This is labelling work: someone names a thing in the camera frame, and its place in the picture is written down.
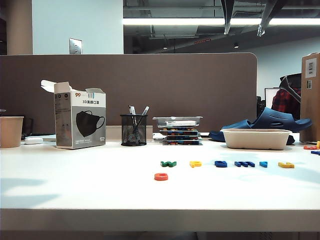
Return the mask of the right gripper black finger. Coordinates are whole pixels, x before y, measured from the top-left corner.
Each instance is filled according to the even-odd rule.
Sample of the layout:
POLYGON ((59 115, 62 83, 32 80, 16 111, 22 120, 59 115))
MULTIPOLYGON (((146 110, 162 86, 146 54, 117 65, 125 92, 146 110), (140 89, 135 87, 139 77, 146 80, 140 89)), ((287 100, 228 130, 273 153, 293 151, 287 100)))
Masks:
POLYGON ((224 35, 229 34, 231 28, 231 19, 233 16, 235 0, 221 0, 221 6, 224 16, 224 35))
POLYGON ((265 28, 268 26, 270 20, 272 19, 272 12, 277 4, 277 0, 267 0, 264 10, 261 16, 261 22, 258 26, 257 36, 261 37, 265 34, 265 28))

